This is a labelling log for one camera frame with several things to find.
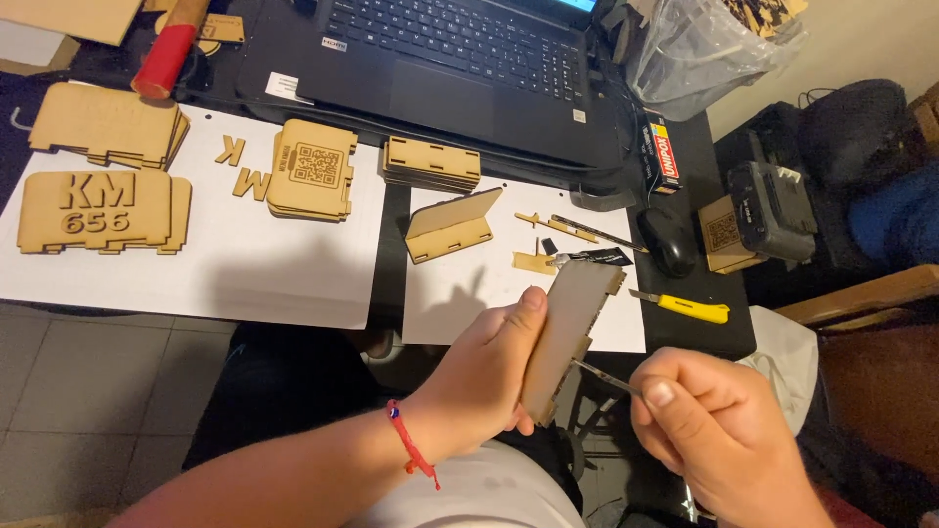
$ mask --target black computer mouse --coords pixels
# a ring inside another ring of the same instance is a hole
[[[636,224],[659,270],[676,279],[691,274],[698,263],[698,245],[675,213],[648,208],[636,216]]]

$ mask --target laptop keyboard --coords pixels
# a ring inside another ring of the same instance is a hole
[[[336,0],[326,33],[582,103],[578,49],[454,2]]]

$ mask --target laptop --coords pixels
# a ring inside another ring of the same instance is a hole
[[[297,95],[568,163],[620,163],[594,0],[320,0]]]

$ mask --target yellow utility knife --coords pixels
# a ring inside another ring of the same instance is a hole
[[[694,301],[686,301],[670,295],[653,295],[652,293],[642,293],[641,291],[629,290],[629,295],[656,303],[666,310],[678,312],[683,316],[690,318],[724,324],[727,322],[727,314],[731,309],[726,304],[701,304]]]

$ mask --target engraved qr code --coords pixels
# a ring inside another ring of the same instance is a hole
[[[339,187],[343,153],[329,148],[297,143],[297,164],[290,179],[320,187]]]
[[[708,251],[711,253],[720,251],[740,241],[740,231],[737,230],[737,220],[734,218],[732,212],[708,222],[707,232]]]

